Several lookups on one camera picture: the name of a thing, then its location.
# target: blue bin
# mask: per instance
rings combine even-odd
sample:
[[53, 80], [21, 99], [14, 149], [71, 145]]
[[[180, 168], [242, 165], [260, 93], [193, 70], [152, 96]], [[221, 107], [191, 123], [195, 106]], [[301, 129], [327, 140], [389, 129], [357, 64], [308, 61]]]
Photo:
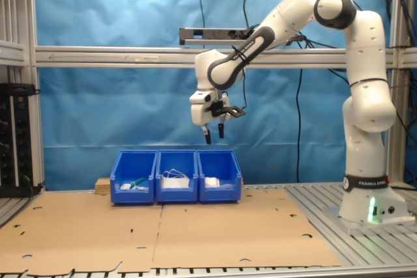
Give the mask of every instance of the blue bin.
[[[162, 174], [176, 169], [190, 179], [188, 188], [162, 188]], [[156, 166], [155, 180], [156, 201], [167, 202], [197, 202], [198, 200], [198, 171], [197, 153], [195, 150], [160, 150]]]
[[[154, 202], [154, 175], [158, 151], [122, 150], [110, 176], [110, 195], [114, 204], [152, 204]], [[147, 189], [122, 190], [123, 184], [130, 184], [146, 178], [139, 187]]]
[[[232, 150], [197, 151], [201, 202], [237, 202], [242, 193], [242, 173]], [[219, 188], [206, 188], [205, 177], [220, 180]]]

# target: gray metal platform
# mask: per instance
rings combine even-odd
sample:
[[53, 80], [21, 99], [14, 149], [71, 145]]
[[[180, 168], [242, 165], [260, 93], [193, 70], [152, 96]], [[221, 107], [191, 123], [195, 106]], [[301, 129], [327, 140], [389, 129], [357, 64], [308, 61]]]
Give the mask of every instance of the gray metal platform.
[[[134, 278], [178, 277], [417, 277], [417, 226], [386, 227], [364, 230], [349, 236], [323, 214], [324, 207], [337, 207], [341, 203], [343, 189], [339, 183], [287, 184], [245, 186], [247, 189], [284, 188], [319, 231], [343, 264], [332, 268], [177, 268], [149, 273], [71, 273], [67, 276], [48, 278]], [[410, 206], [417, 204], [417, 192], [398, 190]], [[0, 199], [0, 222], [4, 214], [10, 214], [25, 203], [22, 199]], [[21, 275], [1, 275], [0, 278], [24, 278]]]

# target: blue paper backdrop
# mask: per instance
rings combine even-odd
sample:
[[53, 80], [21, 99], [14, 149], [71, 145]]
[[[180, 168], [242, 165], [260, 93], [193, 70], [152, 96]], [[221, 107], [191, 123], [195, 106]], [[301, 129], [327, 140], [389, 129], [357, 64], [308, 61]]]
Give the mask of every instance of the blue paper backdrop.
[[[247, 0], [250, 24], [281, 0]], [[384, 0], [355, 0], [377, 11]], [[206, 27], [245, 27], [243, 0], [203, 0]], [[179, 46], [180, 27], [202, 27], [199, 0], [36, 0], [38, 43], [66, 46]], [[309, 38], [344, 46], [341, 31], [311, 24]], [[229, 121], [225, 139], [211, 125], [207, 146], [190, 116], [190, 69], [42, 68], [47, 187], [93, 188], [120, 149], [225, 149], [237, 154], [247, 184], [295, 182], [299, 70], [250, 70], [248, 114]], [[229, 90], [242, 105], [241, 83]], [[327, 70], [305, 70], [300, 92], [300, 180], [340, 181], [345, 169], [341, 107], [349, 88]]]

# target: robot elbow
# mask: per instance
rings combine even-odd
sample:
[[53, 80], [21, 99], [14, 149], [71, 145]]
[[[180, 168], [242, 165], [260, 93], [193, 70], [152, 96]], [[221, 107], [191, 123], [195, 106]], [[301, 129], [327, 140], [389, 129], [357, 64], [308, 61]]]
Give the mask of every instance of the robot elbow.
[[397, 117], [386, 82], [374, 81], [352, 88], [355, 124], [365, 132], [385, 132]]
[[397, 117], [391, 101], [361, 105], [355, 113], [357, 126], [369, 133], [385, 132], [394, 124]]

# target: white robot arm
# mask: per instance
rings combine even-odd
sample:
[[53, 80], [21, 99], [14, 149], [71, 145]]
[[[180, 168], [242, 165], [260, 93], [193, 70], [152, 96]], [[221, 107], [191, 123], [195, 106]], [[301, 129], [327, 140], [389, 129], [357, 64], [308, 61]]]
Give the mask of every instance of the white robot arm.
[[357, 11], [352, 0], [283, 0], [232, 53], [212, 49], [197, 55], [198, 90], [190, 97], [193, 123], [202, 127], [210, 143], [207, 123], [219, 119], [223, 137], [224, 120], [245, 112], [231, 107], [221, 90], [239, 81], [244, 67], [262, 51], [286, 43], [312, 21], [343, 30], [346, 39], [352, 96], [343, 105], [347, 166], [340, 216], [361, 224], [412, 219], [384, 171], [381, 132], [396, 118], [386, 77], [384, 27], [376, 12]]

